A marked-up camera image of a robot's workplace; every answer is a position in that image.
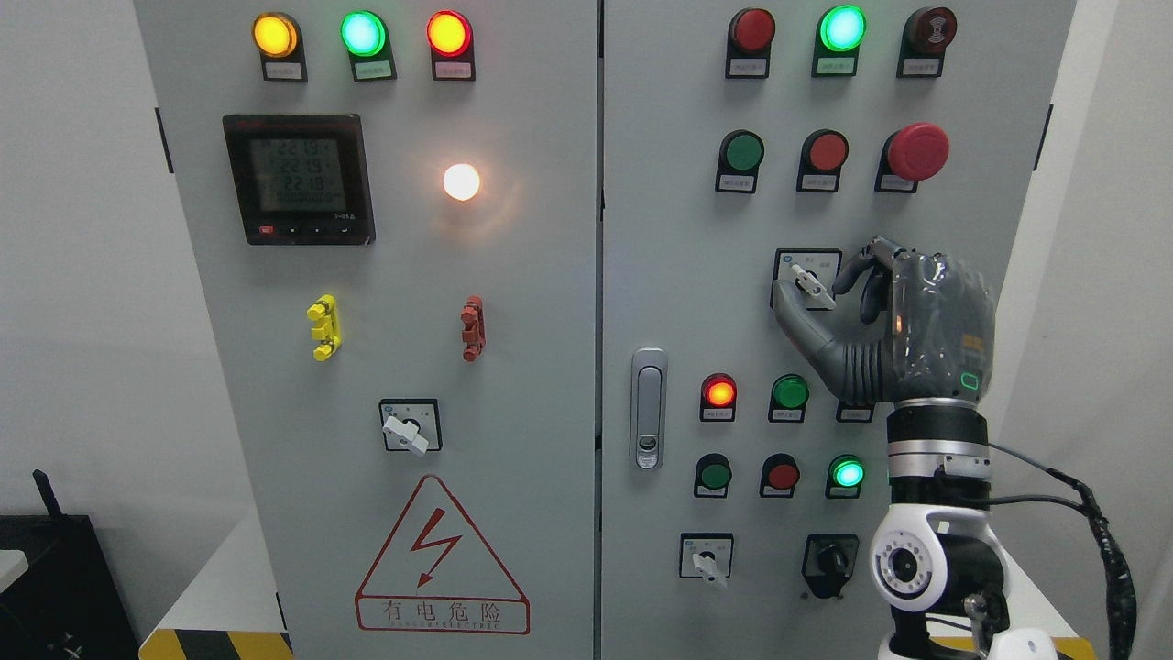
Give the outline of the gray robotic right hand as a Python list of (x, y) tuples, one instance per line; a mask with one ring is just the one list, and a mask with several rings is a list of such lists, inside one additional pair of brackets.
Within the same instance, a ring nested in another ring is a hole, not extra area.
[(773, 313), (827, 389), (847, 404), (960, 400), (976, 404), (994, 365), (996, 301), (983, 275), (944, 252), (920, 252), (872, 238), (832, 283), (838, 295), (868, 274), (860, 318), (884, 314), (874, 343), (834, 336), (807, 309), (793, 279), (773, 284)]

